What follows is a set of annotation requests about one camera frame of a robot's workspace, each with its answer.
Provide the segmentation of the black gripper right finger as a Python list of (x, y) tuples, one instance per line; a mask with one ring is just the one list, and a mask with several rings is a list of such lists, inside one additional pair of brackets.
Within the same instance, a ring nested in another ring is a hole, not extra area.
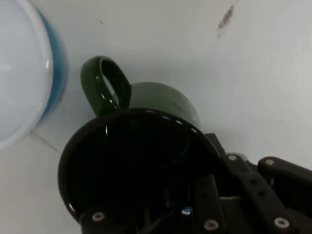
[(311, 233), (311, 170), (272, 156), (252, 164), (215, 135), (195, 141), (195, 233)]

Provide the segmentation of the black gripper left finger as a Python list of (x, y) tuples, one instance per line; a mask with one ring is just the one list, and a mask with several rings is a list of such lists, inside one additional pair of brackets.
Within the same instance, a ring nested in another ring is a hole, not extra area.
[(185, 234), (192, 219), (192, 175), (122, 174), (92, 183), (92, 204), (79, 222), (84, 234)]

